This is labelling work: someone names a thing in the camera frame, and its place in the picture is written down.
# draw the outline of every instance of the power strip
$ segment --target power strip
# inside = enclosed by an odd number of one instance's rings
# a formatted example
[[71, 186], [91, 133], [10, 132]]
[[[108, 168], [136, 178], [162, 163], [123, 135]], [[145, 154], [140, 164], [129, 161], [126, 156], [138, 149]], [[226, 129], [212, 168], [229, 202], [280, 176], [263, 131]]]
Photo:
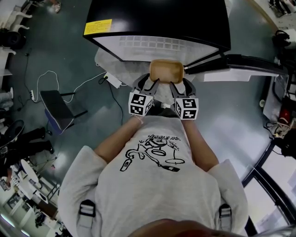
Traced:
[[119, 88], [122, 84], [122, 82], [117, 79], [115, 76], [111, 75], [109, 72], [107, 72], [104, 76], [104, 78], [110, 82], [110, 84], [112, 84], [112, 86], [114, 86], [115, 88]]
[[34, 101], [35, 96], [34, 96], [34, 91], [33, 90], [30, 91], [30, 96], [31, 96], [31, 100]]

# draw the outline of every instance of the backpack strap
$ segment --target backpack strap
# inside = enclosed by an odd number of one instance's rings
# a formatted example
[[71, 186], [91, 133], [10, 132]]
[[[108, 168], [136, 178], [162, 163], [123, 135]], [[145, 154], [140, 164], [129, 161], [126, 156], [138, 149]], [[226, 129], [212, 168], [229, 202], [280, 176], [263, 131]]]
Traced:
[[224, 203], [219, 208], [219, 229], [231, 232], [232, 230], [232, 212], [231, 207]]
[[80, 204], [77, 234], [79, 237], [92, 237], [93, 218], [96, 216], [96, 206], [90, 200]]

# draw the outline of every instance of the white sneaker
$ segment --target white sneaker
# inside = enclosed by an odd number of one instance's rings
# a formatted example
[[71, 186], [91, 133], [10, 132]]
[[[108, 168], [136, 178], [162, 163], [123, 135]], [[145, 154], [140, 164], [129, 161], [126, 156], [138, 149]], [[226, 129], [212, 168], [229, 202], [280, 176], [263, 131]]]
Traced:
[[9, 92], [11, 94], [11, 99], [13, 99], [13, 88], [12, 87], [10, 88], [10, 91]]
[[58, 13], [61, 9], [61, 3], [58, 2], [57, 4], [53, 5], [53, 8], [54, 8], [55, 12]]

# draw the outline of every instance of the yellow warning label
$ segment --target yellow warning label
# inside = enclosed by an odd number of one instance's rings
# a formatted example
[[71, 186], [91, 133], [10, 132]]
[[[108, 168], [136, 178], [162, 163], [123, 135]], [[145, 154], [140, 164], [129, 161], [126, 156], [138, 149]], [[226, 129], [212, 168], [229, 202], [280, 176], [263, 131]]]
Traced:
[[88, 22], [84, 29], [84, 35], [109, 32], [112, 19]]

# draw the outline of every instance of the glass window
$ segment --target glass window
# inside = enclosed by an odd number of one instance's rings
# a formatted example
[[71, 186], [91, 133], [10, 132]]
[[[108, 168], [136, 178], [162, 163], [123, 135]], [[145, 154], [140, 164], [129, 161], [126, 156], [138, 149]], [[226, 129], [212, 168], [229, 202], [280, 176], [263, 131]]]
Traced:
[[245, 187], [245, 193], [249, 216], [258, 233], [288, 225], [273, 200], [254, 178]]
[[273, 150], [262, 165], [262, 169], [281, 187], [295, 205], [296, 160], [293, 157], [279, 155], [281, 150], [277, 146]]

